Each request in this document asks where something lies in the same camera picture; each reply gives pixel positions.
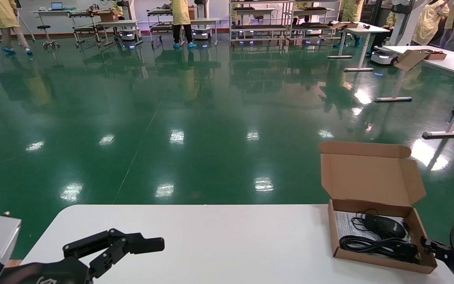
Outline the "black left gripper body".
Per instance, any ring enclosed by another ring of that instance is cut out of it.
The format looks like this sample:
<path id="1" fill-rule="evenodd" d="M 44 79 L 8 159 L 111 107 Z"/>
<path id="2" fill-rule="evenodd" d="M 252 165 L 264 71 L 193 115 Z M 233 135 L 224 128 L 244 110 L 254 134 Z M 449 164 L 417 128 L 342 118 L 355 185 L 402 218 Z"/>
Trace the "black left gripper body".
<path id="1" fill-rule="evenodd" d="M 5 268 L 0 284 L 91 284 L 89 268 L 76 258 L 58 262 L 33 262 Z"/>

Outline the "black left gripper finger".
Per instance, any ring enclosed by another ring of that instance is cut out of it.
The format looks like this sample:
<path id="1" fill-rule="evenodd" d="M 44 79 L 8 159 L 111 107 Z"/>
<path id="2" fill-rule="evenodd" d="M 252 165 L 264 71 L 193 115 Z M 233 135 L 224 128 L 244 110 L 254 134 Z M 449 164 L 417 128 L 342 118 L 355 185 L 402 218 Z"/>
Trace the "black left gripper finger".
<path id="1" fill-rule="evenodd" d="M 144 238 L 141 233 L 122 233 L 115 228 L 73 241 L 63 246 L 65 258 L 81 259 L 101 252 L 105 258 L 120 259 L 126 254 L 160 252 L 165 249 L 162 237 Z"/>
<path id="2" fill-rule="evenodd" d="M 162 237 L 108 237 L 107 249 L 89 264 L 89 279 L 103 276 L 113 265 L 126 254 L 145 254 L 160 252 L 165 248 Z"/>

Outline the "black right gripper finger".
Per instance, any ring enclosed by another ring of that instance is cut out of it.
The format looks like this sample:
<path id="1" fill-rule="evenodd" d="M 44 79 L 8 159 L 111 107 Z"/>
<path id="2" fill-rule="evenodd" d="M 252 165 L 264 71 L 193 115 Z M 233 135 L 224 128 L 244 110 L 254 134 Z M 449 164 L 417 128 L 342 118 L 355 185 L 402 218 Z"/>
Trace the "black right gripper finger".
<path id="1" fill-rule="evenodd" d="M 421 237 L 421 245 L 425 254 L 432 254 L 435 258 L 448 258 L 450 253 L 452 253 L 450 246 L 428 237 Z"/>

